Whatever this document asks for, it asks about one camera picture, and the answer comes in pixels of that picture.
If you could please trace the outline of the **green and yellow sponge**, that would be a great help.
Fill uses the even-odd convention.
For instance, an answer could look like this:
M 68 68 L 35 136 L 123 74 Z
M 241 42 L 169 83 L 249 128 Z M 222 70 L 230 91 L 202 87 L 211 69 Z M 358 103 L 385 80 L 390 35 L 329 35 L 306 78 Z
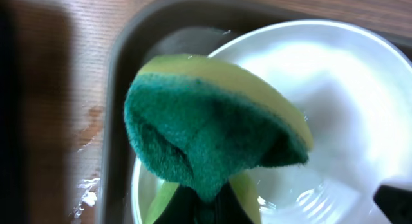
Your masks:
M 227 182 L 260 223 L 246 170 L 304 164 L 314 145 L 303 114 L 270 84 L 201 55 L 163 55 L 142 66 L 126 95 L 124 122 L 141 164 L 163 180 L 147 223 L 179 185 L 199 197 L 196 223 L 214 223 L 214 200 Z

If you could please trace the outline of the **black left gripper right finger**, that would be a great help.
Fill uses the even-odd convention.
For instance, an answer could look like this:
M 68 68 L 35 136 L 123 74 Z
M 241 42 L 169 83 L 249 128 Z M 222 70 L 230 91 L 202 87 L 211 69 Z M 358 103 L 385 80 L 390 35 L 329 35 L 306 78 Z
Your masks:
M 214 200 L 215 224 L 253 224 L 227 182 Z

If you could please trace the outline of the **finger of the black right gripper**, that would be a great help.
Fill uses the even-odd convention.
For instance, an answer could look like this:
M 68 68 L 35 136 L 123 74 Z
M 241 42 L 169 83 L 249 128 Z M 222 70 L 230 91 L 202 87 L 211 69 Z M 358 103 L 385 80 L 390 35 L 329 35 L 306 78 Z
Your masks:
M 381 185 L 373 200 L 392 224 L 412 224 L 411 189 Z

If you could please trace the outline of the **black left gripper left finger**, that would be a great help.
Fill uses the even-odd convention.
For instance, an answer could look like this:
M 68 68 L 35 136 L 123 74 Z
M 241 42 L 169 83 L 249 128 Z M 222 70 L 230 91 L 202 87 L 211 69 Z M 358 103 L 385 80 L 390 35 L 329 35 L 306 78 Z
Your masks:
M 199 202 L 192 188 L 179 185 L 154 224 L 196 224 Z

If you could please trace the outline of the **white plate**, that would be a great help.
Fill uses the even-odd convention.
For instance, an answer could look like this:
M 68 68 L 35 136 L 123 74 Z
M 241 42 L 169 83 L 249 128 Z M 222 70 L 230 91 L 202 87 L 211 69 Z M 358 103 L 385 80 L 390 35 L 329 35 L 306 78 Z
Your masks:
M 306 165 L 246 172 L 262 223 L 389 223 L 374 201 L 411 188 L 411 56 L 338 21 L 304 19 L 246 33 L 211 53 L 275 87 L 313 134 Z

